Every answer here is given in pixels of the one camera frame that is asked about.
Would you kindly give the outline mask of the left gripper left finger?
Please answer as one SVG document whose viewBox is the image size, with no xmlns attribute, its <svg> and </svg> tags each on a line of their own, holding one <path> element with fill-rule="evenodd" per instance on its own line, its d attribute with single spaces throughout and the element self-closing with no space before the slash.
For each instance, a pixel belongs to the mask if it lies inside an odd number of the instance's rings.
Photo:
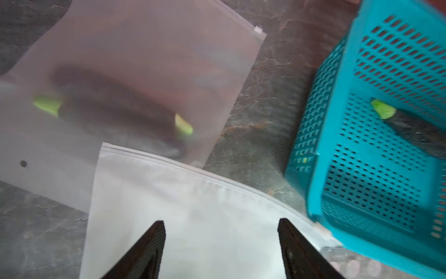
<svg viewBox="0 0 446 279">
<path fill-rule="evenodd" d="M 102 279 L 157 279 L 165 241 L 164 222 L 158 220 Z"/>
</svg>

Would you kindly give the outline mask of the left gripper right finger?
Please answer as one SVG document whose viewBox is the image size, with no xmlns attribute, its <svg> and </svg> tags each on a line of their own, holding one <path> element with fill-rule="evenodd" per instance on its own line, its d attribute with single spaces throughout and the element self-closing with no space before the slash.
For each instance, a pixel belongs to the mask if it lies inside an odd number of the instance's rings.
<svg viewBox="0 0 446 279">
<path fill-rule="evenodd" d="M 288 219 L 279 220 L 278 234 L 287 279 L 343 279 Z"/>
</svg>

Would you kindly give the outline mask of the clear zip-top bag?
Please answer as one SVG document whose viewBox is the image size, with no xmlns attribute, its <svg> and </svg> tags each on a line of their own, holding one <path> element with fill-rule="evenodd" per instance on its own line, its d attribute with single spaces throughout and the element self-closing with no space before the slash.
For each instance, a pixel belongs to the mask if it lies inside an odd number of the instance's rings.
<svg viewBox="0 0 446 279">
<path fill-rule="evenodd" d="M 221 1 L 73 1 L 1 75 L 1 181 L 87 212 L 103 143 L 203 167 L 265 38 Z"/>
<path fill-rule="evenodd" d="M 166 228 L 162 279 L 282 279 L 281 218 L 289 219 L 317 251 L 340 245 L 322 225 L 257 189 L 104 143 L 80 277 L 102 277 L 161 220 Z"/>
</svg>

